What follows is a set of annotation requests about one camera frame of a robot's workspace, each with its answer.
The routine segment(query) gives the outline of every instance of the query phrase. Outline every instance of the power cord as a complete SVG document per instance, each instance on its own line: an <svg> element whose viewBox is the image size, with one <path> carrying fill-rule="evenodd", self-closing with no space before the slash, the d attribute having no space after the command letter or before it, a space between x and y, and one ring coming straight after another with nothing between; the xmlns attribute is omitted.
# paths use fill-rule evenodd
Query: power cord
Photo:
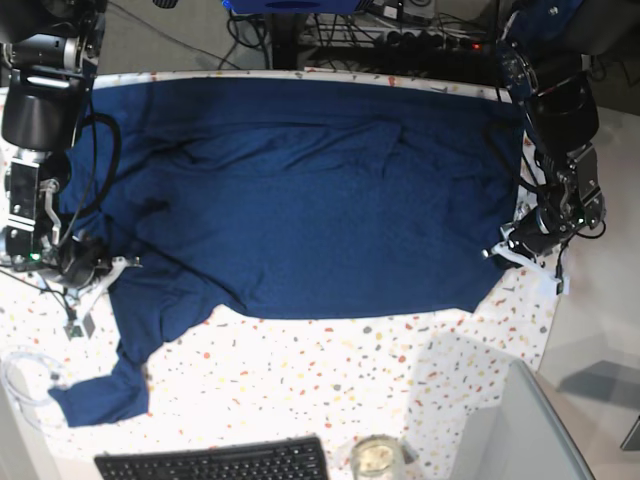
<svg viewBox="0 0 640 480"><path fill-rule="evenodd" d="M169 42L171 42L171 43L173 43L175 45L179 45L182 48L186 48L187 50L191 50L192 52L201 53L202 55L206 55L206 56L215 58L216 60L220 60L223 63L226 63L227 65L229 65L230 67L235 68L236 70L242 70L235 63L232 63L229 60L224 59L224 58L216 55L215 53L207 52L206 50L194 47L193 45L189 45L188 43L185 43L185 42L183 42L181 40L178 40L175 37L172 37L168 33L163 32L159 28L155 27L154 25L151 25L149 22L143 20L142 18L140 18L137 15L131 13L129 10L127 10L126 8L118 5L117 3L113 2L113 1L109 2L109 8L113 8L113 9L117 10L118 12L120 12L120 13L124 14L125 16L127 16L129 19L139 23L140 25L144 26L148 30L151 30L151 31L155 32L160 37L164 38L165 40L167 40L167 41L169 41Z"/></svg>
<svg viewBox="0 0 640 480"><path fill-rule="evenodd" d="M89 100L89 112L91 114L90 118L91 118L91 132L93 135L93 163L91 166L91 173L89 174L89 182L87 183L87 187L84 190L84 193L82 194L82 199L80 200L80 203L78 204L78 208L76 209L76 212L73 214L73 217L71 218L71 221L69 222L69 226L67 227L67 231L65 232L65 234L62 236L62 238L60 239L60 242L58 243L58 245L64 245L64 243L69 240L69 237L71 237L71 233L73 232L73 226L76 223L76 221L78 220L78 217L80 216L80 213L82 212L82 208L84 207L84 202L87 201L87 197L89 196L89 192L91 191L91 187L93 186L93 181L95 180L96 177L96 170L98 168L98 132L97 132L97 128L96 128L96 114L93 108L93 100Z"/></svg>
<svg viewBox="0 0 640 480"><path fill-rule="evenodd" d="M218 65L218 69L222 69L223 64L229 63L227 59L231 56L231 54L238 48L239 45L242 45L245 48L249 48L251 50L260 50L264 57L264 66L266 70L271 69L271 60L269 58L269 49L267 48L267 28L264 22L264 17L262 15L236 15L233 11L228 10L229 18L227 20L227 32L231 38L233 38L234 43L224 56L221 59L220 64ZM239 24L247 23L254 31L257 41L256 43L251 43L246 38L242 38L240 33Z"/></svg>
<svg viewBox="0 0 640 480"><path fill-rule="evenodd" d="M43 353L14 350L8 353L3 352L0 356L0 384L11 400L15 402L16 407L22 414L22 418L25 422L27 422L33 429L50 437L51 435L43 430L45 425L39 420L34 420L30 415L27 415L25 408L46 407L54 402L53 398L49 395L39 399L33 398L24 390L19 388L11 379L11 373L17 369L18 362L25 361L35 363L49 372L49 379L51 380L50 388L64 386L63 382L60 380L69 377L68 370L58 360Z"/></svg>
<svg viewBox="0 0 640 480"><path fill-rule="evenodd" d="M320 42L320 47L324 48L324 40L322 40L322 30L320 30L320 20L318 20L317 13L313 16L313 19L316 23L316 29L318 30L318 41ZM331 43L331 41L333 40L333 35L335 33L337 21L338 21L338 16L336 15L335 18L333 19L333 29L331 32L331 37L329 38L329 43ZM331 68L333 68L334 70L338 70L336 66L333 64L332 60L329 60L329 65L331 65Z"/></svg>
<svg viewBox="0 0 640 480"><path fill-rule="evenodd" d="M100 189L100 192L98 192L96 197L89 205L80 210L78 219L86 218L99 210L100 205L109 194L109 191L111 190L111 187L116 180L116 174L118 173L118 167L120 166L120 156L122 153L122 133L120 132L118 122L116 122L113 117L105 115L104 113L94 113L91 117L85 119L83 126L91 125L94 122L106 125L111 131L111 135L113 136L113 151L111 153L111 163L109 164L109 170L107 171L107 176L104 180L102 188ZM63 220L70 220L72 218L71 214L61 214L59 216Z"/></svg>
<svg viewBox="0 0 640 480"><path fill-rule="evenodd" d="M2 268L8 268L9 265L2 265ZM67 314L67 317L69 317L71 315L71 307L69 306L69 303L67 302L67 298L64 295L64 293L62 292L58 292L56 290L53 290L48 284L47 281L42 279L42 281L45 284L46 288L41 288L38 287L37 285L34 285L32 283L29 283L25 280L22 280L20 277L16 277L15 275L12 275L8 272L5 272L4 270L0 269L0 275L4 275L5 277L9 277L12 280L15 280L16 282L22 283L23 285L26 285L27 287L31 287L35 290L38 290L40 293L49 293L53 296L53 298L56 299L56 301L58 302L58 304L64 309L65 313Z"/></svg>
<svg viewBox="0 0 640 480"><path fill-rule="evenodd" d="M500 80L499 80L499 75L498 72L500 71L500 67L498 65L498 37L499 37L499 30L500 30L500 5L501 2L500 0L495 0L495 11L494 11L494 17L493 17L493 32L492 32L492 38L491 38L491 56L493 57L493 59L496 62L496 84L495 84L495 89L496 89L496 97L498 98L498 102L502 103L502 94L500 93Z"/></svg>

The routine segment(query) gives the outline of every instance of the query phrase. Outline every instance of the black cable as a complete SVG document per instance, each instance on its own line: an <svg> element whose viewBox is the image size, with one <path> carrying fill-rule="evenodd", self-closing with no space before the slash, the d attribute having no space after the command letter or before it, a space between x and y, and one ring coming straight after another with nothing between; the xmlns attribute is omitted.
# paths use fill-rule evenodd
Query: black cable
<svg viewBox="0 0 640 480"><path fill-rule="evenodd" d="M605 233L607 233L607 222L602 221L602 231L597 235L585 235L584 233L578 232L576 235L580 238L584 238L586 240L598 240L604 237Z"/></svg>
<svg viewBox="0 0 640 480"><path fill-rule="evenodd" d="M505 158L504 154L502 153L500 148L498 148L496 143L493 141L493 137L491 136L491 132L493 131L494 128L497 128L497 127L500 127L500 128L511 128L510 125L506 125L506 124L504 124L502 122L493 121L493 122L487 123L485 125L485 127L482 129L482 137L484 138L485 144L491 150L493 155L498 159L498 161L500 162L500 165L502 165L502 167L506 170L506 172L509 174L509 176L511 178L513 178L513 180L516 182L517 185L523 187L528 192L537 195L538 194L538 189L535 186L531 185L530 183L526 182L520 176L520 172L519 171L515 172L511 168L511 165L509 165L509 162Z"/></svg>
<svg viewBox="0 0 640 480"><path fill-rule="evenodd" d="M62 309L67 313L67 316L69 316L72 308L69 305L69 302L67 302L66 295L64 293L56 292L55 290L53 290L49 285L49 283L44 279L44 277L40 277L40 278L42 279L42 282L44 283L45 287L47 287L47 290L49 290L49 293L52 294L53 298L56 299L56 302L58 302L58 304L62 307ZM62 301L60 301L60 298L58 298L58 295L54 295L54 293L57 293L58 295L60 295L60 298L62 298Z"/></svg>
<svg viewBox="0 0 640 480"><path fill-rule="evenodd" d="M331 40L333 40L333 34L335 33L335 21L337 20L337 18L338 16L336 15L336 18L334 19L334 30L331 33ZM320 41L320 47L324 48L324 40L322 40L322 30L320 29L320 20L318 20L317 13L313 16L313 19L315 20L316 29L318 30L318 40ZM329 65L331 65L331 68L333 68L334 70L338 70L336 66L333 64L333 60L331 59L329 59Z"/></svg>
<svg viewBox="0 0 640 480"><path fill-rule="evenodd" d="M403 20L402 22L399 22L398 20L395 20L395 19L393 19L391 17L387 17L387 16L382 15L380 13L375 13L375 12L371 12L371 11L367 11L366 13L367 13L367 15L371 15L372 17L381 18L385 22L395 22L395 23L398 24L398 26L402 26L404 24L404 25L413 25L413 26L416 26L416 27L428 27L428 26L431 25L430 21L414 22L414 21L411 21L411 20Z"/></svg>
<svg viewBox="0 0 640 480"><path fill-rule="evenodd" d="M351 24L349 23L349 19L346 16L343 16L342 19L345 21L345 26L347 27L347 31L349 32L349 35L351 36L351 41L353 42L353 45L356 46L356 47L359 47L360 45L358 43L358 37L356 37L356 34L353 31L353 28L351 27Z"/></svg>
<svg viewBox="0 0 640 480"><path fill-rule="evenodd" d="M558 254L558 261L556 262L556 279L560 280L563 285L564 285L564 266L562 265L562 257L564 256L564 252L569 247L569 244L571 243L571 240L573 240L574 236L575 234L571 235L562 243L562 246L560 247L560 253Z"/></svg>
<svg viewBox="0 0 640 480"><path fill-rule="evenodd" d="M493 34L492 34L492 38L491 38L491 57L494 59L494 61L496 62L495 68L496 68L496 84L495 84L495 89L496 89L496 97L498 98L498 102L502 103L502 94L500 93L500 76L498 75L498 73L500 72L500 66L498 65L499 59L498 59L498 36L500 35L499 33L499 24L500 24L500 0L495 0L495 10L494 10L494 16L493 16Z"/></svg>
<svg viewBox="0 0 640 480"><path fill-rule="evenodd" d="M266 44L266 38L267 38L266 27L264 27L264 25L259 24L259 22L263 21L262 15L257 15L257 14L256 15L235 15L231 10L228 11L228 14L229 14L229 19L227 20L227 32L229 32L229 35L231 36L231 38L234 39L235 43L231 47L229 52L227 52L225 57L221 59L219 67L221 67L222 64L227 61L226 59L229 58L231 53L233 53L233 51L237 48L238 45L242 45L243 47L249 48L252 50L261 50L264 56L265 69L270 70L271 61L269 58L269 49L267 48L267 44ZM256 39L257 39L256 43L251 43L250 41L244 40L242 38L238 24L243 22L248 23L251 26L251 28L253 28L253 31L256 34Z"/></svg>
<svg viewBox="0 0 640 480"><path fill-rule="evenodd" d="M220 63L218 64L218 70L222 70L222 67L227 62L229 57L231 57L233 52L235 52L236 48L238 48L238 45L240 45L238 42L233 42L233 45L231 45L231 48L229 49L227 54L224 57L222 57L222 60L220 60Z"/></svg>
<svg viewBox="0 0 640 480"><path fill-rule="evenodd" d="M111 190L111 187L116 180L118 167L120 166L120 156L122 153L122 134L120 133L118 122L116 122L113 117L105 115L104 113L96 113L94 114L93 118L96 122L106 125L107 127L109 127L109 130L111 130L111 134L113 136L113 151L111 153L111 163L109 164L109 170L107 171L107 176L105 177L102 188L93 199L93 201L82 210L80 210L78 219L86 218L94 212L98 211L100 205L109 194L109 191ZM92 121L93 120L91 118L87 118L84 121L83 126L90 125ZM66 221L71 221L72 215L62 214L60 215L60 218Z"/></svg>
<svg viewBox="0 0 640 480"><path fill-rule="evenodd" d="M73 214L73 217L69 221L69 226L67 227L67 231L60 239L58 245L64 245L64 243L69 239L73 232L73 225L78 220L80 213L82 212L82 207L84 206L84 202L87 201L87 197L89 196L89 192L91 191L91 187L93 186L93 181L96 178L96 170L98 169L98 129L96 127L96 113L93 109L93 100L89 99L89 113L91 114L91 131L93 136L93 164L91 166L91 173L89 174L89 182L87 183L87 188L84 189L84 193L82 194L82 199L78 205L76 213Z"/></svg>
<svg viewBox="0 0 640 480"><path fill-rule="evenodd" d="M331 26L331 36L327 41L327 47L331 46L331 42L333 42L333 36L336 34L336 25L338 24L338 15L333 16L333 25Z"/></svg>
<svg viewBox="0 0 640 480"><path fill-rule="evenodd" d="M486 27L485 25L481 25L477 22L474 22L472 20L463 20L460 17L456 17L455 15L451 15L450 13L444 13L444 12L440 12L438 13L438 16L440 15L444 15L445 17L449 17L453 20L455 20L457 23L459 23L460 25L469 25L469 26L473 26L479 30L482 30L483 32L488 32L489 28Z"/></svg>
<svg viewBox="0 0 640 480"><path fill-rule="evenodd" d="M367 32L367 31L363 30L362 28L360 28L360 27L358 26L358 24L357 24L355 21L353 22L353 24L352 24L352 25L355 27L355 29L356 29L356 30L358 30L358 31L359 31L360 33L362 33L364 36L366 36L367 38L369 38L369 39L370 39L370 40L372 40L373 42L375 42L375 41L376 41L376 39L375 39L374 37L372 37L372 36L369 34L369 32Z"/></svg>
<svg viewBox="0 0 640 480"><path fill-rule="evenodd" d="M9 267L9 266L8 266L8 265L2 265L2 267L3 267L3 268L7 268L7 267ZM15 280L16 282L22 283L23 285L26 285L27 287L31 287L31 288L33 288L34 290L38 290L40 293L49 293L49 294L53 295L53 297L56 299L56 301L57 301L58 303L60 303L60 300L59 300L59 298L57 297L57 295L59 295L59 296L60 296L60 298L62 298L62 300L63 300L63 302L64 302L64 305L63 305L62 303L60 303L60 305L62 306L62 308L64 308L64 309L65 309L65 311L68 311L67 309L68 309L68 308L70 308L70 307L68 307L68 305L69 305L69 304L68 304L68 302L67 302L67 299L64 297L64 295L63 295L62 293L60 293L60 292L57 292L57 291L55 291L55 290L51 289L51 288L50 288L50 287L48 287L48 286L47 286L47 288L41 288L41 287L39 287L39 286L37 286L37 285L34 285L33 283L29 283L29 282L27 282L27 281L25 281L25 280L22 280L22 279L21 279L21 278L19 278L19 277L16 277L15 275L11 275L9 272L5 272L4 270L0 270L0 274L4 275L4 276L6 276L6 277L9 277L9 278L11 278L12 280Z"/></svg>
<svg viewBox="0 0 640 480"><path fill-rule="evenodd" d="M629 88L633 88L636 85L640 84L640 78L631 80L631 75L629 75L629 70L627 70L627 66L622 60L618 60L618 63L620 64L620 68L622 68L622 73L624 74L624 78L627 80L627 86Z"/></svg>
<svg viewBox="0 0 640 480"><path fill-rule="evenodd" d="M181 40L178 40L175 37L172 37L171 35L169 35L168 33L163 32L162 30L160 30L159 28L151 25L149 22L143 20L142 18L138 17L137 15L131 13L129 10L127 10L126 8L118 5L117 3L114 3L113 1L109 2L109 6L111 8L114 8L116 10L118 10L119 12L125 14L126 16L128 16L129 18L131 18L132 20L135 20L136 22L138 22L139 24L145 26L146 28L148 28L149 30L155 32L156 34L160 35L162 38L164 38L165 40L174 43L176 45L180 45L183 48L186 48L187 50L191 50L194 52L198 52L201 53L203 55L207 55L209 57L213 57L216 60L224 60L222 57L219 57L218 55L216 55L215 53L211 53L211 52L207 52L206 50L202 50L201 48L198 47L194 47L193 45L189 45L188 43L185 43ZM242 70L238 65L236 65L235 63L231 63L229 60L224 60L224 62L227 65L230 65L231 67L235 68L236 70Z"/></svg>

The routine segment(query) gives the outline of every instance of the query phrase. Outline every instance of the electronic device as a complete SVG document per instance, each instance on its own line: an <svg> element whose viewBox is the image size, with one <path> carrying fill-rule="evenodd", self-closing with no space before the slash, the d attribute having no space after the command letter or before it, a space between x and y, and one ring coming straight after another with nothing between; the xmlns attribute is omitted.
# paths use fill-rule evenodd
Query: electronic device
<svg viewBox="0 0 640 480"><path fill-rule="evenodd" d="M105 480L328 480L317 437L193 452L101 456Z"/></svg>
<svg viewBox="0 0 640 480"><path fill-rule="evenodd" d="M162 8L179 4L153 1ZM339 14L369 5L357 0L225 1L243 13ZM640 3L635 0L552 3L514 3L496 39L504 83L521 108L545 183L520 179L537 195L538 206L505 225L503 241L484 252L486 257L504 257L508 266L539 271L540 256L603 225L605 202L591 144L599 122L586 71L590 55L607 51L640 23ZM104 291L124 268L137 265L136 259L110 258L100 239L71 235L74 222L99 207L110 181L74 215L58 210L59 194L71 174L64 152L83 129L102 121L118 144L117 125L92 112L90 102L107 5L108 0L0 0L0 42L11 65L2 135L18 147L5 179L11 211L3 234L3 265L18 272L38 271L77 291ZM286 48L286 38L276 37L274 46ZM114 148L113 173L118 150ZM562 275L552 277L561 292ZM70 332L86 330L82 318L73 321Z"/></svg>
<svg viewBox="0 0 640 480"><path fill-rule="evenodd" d="M364 10L373 0L269 1L225 0L224 4L240 14L245 13L341 13Z"/></svg>

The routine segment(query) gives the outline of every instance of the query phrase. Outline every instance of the white cable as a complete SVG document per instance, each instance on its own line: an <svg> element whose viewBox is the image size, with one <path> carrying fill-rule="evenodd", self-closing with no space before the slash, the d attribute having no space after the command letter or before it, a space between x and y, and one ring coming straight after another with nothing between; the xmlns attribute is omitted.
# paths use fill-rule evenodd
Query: white cable
<svg viewBox="0 0 640 480"><path fill-rule="evenodd" d="M29 406L37 408L44 407L52 403L53 398L51 398L51 396L47 395L41 399L32 398L27 393L20 390L20 388L16 387L16 385L11 381L11 371L13 368L17 368L16 363L19 361L31 361L46 368L49 372L50 378L52 378L52 387L57 385L53 380L54 375L57 375L59 378L63 378L64 372L66 372L64 365L43 353L25 351L9 352L6 355L3 355L0 360L0 384L2 384L9 396L18 402L21 407Z"/></svg>

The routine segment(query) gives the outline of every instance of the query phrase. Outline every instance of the gray floor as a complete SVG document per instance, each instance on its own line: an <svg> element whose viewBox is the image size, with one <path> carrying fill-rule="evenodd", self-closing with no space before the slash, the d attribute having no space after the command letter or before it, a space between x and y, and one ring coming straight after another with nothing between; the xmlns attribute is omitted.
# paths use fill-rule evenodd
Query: gray floor
<svg viewBox="0 0 640 480"><path fill-rule="evenodd" d="M180 41L224 57L233 45L226 30L227 12L217 0L186 0L162 10L151 0L111 1ZM220 60L176 45L110 7L100 73L217 70ZM239 47L229 60L243 69L264 68L259 52Z"/></svg>

